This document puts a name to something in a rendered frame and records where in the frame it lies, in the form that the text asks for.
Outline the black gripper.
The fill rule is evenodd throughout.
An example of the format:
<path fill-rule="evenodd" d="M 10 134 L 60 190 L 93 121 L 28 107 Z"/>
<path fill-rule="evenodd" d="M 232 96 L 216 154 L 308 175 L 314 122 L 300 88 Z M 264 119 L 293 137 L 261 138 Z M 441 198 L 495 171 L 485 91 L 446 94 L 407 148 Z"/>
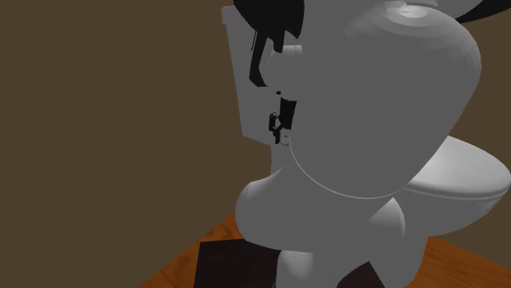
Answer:
<path fill-rule="evenodd" d="M 279 144 L 281 142 L 281 131 L 283 128 L 288 130 L 292 129 L 292 121 L 296 104 L 297 101 L 291 101 L 281 97 L 279 114 L 272 112 L 269 115 L 268 129 L 274 137 L 275 144 Z"/>

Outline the white toilet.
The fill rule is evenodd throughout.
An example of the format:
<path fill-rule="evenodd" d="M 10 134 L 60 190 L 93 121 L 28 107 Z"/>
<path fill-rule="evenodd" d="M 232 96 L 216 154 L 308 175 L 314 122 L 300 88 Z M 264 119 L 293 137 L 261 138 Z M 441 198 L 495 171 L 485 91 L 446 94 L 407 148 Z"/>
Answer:
<path fill-rule="evenodd" d="M 270 111 L 291 102 L 256 88 L 247 79 L 244 42 L 252 31 L 237 9 L 223 7 L 233 63 L 242 135 L 271 147 L 269 176 L 246 185 L 236 221 L 247 240 L 272 243 L 311 232 L 354 237 L 387 229 L 400 236 L 437 236 L 465 228 L 485 216 L 511 189 L 511 172 L 488 152 L 447 137 L 409 183 L 397 191 L 362 196 L 330 191 L 304 174 L 292 154 L 290 131 L 279 142 L 265 125 Z"/>

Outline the dark robot stand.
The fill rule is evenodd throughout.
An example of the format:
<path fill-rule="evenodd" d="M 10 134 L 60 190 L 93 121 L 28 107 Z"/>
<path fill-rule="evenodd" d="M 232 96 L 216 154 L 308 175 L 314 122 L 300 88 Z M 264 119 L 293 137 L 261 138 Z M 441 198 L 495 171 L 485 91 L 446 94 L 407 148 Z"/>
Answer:
<path fill-rule="evenodd" d="M 277 285 L 282 252 L 245 241 L 203 241 L 192 288 L 284 288 Z"/>

